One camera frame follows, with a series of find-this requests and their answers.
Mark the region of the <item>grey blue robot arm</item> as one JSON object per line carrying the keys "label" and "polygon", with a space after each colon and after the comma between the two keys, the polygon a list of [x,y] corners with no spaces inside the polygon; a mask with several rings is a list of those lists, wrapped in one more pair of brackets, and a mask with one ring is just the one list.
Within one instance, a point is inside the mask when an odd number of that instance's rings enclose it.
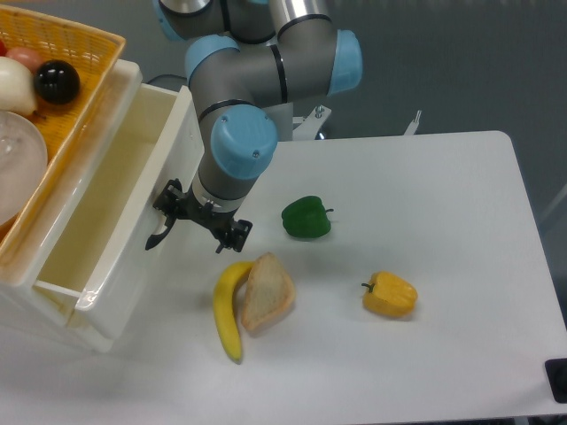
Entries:
{"label": "grey blue robot arm", "polygon": [[157,1],[164,34],[190,42],[184,68],[204,153],[189,186],[169,181],[154,208],[171,229],[206,228],[241,251],[252,229],[235,213],[279,141],[267,109],[333,96],[362,78],[356,35],[337,28],[323,1]]}

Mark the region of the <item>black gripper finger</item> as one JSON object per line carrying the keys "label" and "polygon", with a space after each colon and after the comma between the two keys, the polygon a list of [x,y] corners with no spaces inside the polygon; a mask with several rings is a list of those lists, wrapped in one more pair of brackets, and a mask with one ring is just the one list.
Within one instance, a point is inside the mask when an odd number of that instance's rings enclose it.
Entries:
{"label": "black gripper finger", "polygon": [[185,205],[186,193],[179,179],[169,180],[152,207],[165,217],[164,227],[171,228],[177,220],[185,220],[188,213]]}
{"label": "black gripper finger", "polygon": [[215,252],[221,253],[223,250],[241,252],[251,230],[250,221],[230,219],[214,231],[214,237],[219,242]]}

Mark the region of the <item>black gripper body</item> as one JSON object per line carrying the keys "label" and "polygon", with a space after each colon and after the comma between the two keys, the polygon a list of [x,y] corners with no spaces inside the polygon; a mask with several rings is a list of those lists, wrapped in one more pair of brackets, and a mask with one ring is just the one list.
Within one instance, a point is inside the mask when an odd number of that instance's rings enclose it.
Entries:
{"label": "black gripper body", "polygon": [[189,220],[209,230],[216,239],[230,239],[242,229],[234,220],[234,212],[216,212],[210,204],[200,204],[191,189],[187,192],[185,211]]}

